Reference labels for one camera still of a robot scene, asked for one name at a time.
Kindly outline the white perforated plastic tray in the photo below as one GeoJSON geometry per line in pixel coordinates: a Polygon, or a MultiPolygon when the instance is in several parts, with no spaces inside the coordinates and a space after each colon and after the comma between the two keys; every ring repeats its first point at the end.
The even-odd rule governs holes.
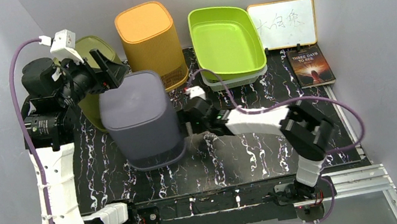
{"type": "Polygon", "coordinates": [[[210,68],[221,79],[222,82],[207,71],[202,71],[202,82],[214,92],[223,91],[225,88],[236,88],[247,84],[252,84],[258,80],[261,75],[267,72],[267,59],[264,62],[255,62],[252,58],[234,61],[232,64],[224,62],[223,64],[214,65],[210,68]]]}

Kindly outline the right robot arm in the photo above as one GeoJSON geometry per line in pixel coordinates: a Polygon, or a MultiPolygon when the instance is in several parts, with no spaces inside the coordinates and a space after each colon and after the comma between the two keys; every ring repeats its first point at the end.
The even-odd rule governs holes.
{"type": "Polygon", "coordinates": [[[283,136],[299,155],[295,180],[281,192],[271,192],[278,202],[313,199],[320,191],[318,178],[327,157],[327,145],[335,123],[302,98],[271,110],[215,107],[200,97],[177,111],[184,134],[210,132],[217,136],[260,133],[283,136]]]}

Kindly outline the olive green slatted basket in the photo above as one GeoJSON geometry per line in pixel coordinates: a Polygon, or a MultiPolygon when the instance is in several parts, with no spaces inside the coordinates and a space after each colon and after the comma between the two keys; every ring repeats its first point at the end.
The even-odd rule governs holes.
{"type": "MultiPolygon", "coordinates": [[[[81,55],[84,60],[88,60],[92,68],[98,68],[98,65],[94,62],[92,57],[89,55],[91,49],[98,49],[105,57],[109,58],[114,62],[121,62],[120,58],[107,42],[96,36],[86,36],[80,38],[75,44],[76,51],[81,55]]],[[[55,66],[60,66],[60,61],[58,58],[54,58],[53,62],[55,66]]],[[[102,124],[100,116],[100,94],[90,94],[88,93],[84,99],[82,99],[78,105],[88,119],[88,121],[100,131],[106,133],[107,130],[102,124]]]]}

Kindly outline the grey slatted plastic basket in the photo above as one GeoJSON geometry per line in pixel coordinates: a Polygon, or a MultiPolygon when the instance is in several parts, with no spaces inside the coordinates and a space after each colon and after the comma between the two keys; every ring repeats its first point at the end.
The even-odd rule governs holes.
{"type": "Polygon", "coordinates": [[[118,88],[100,94],[99,109],[103,126],[136,170],[160,169],[184,156],[177,113],[156,72],[128,74],[118,88]]]}

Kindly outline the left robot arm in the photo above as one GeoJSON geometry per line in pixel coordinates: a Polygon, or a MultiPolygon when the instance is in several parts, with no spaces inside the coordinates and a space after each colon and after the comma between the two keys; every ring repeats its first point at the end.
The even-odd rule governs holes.
{"type": "Polygon", "coordinates": [[[127,203],[108,204],[82,216],[74,180],[74,122],[68,111],[88,94],[102,94],[120,87],[129,72],[119,60],[99,50],[76,62],[51,58],[31,61],[22,70],[22,84],[28,92],[20,117],[25,147],[34,165],[41,202],[42,224],[140,224],[136,210],[127,203]]]}

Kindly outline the orange slatted plastic basket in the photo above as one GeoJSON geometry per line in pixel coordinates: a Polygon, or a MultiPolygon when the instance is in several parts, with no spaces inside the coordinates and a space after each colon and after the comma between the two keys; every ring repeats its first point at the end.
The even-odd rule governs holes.
{"type": "Polygon", "coordinates": [[[185,83],[189,69],[183,48],[174,20],[162,3],[135,5],[114,21],[132,71],[155,71],[167,91],[185,83]]]}

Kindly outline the lime green plastic tub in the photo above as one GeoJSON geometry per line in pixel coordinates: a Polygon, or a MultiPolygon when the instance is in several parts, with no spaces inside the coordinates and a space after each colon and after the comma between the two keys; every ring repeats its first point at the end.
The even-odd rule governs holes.
{"type": "Polygon", "coordinates": [[[187,22],[200,68],[222,80],[249,76],[267,65],[267,57],[248,13],[238,7],[192,10],[187,22]]]}

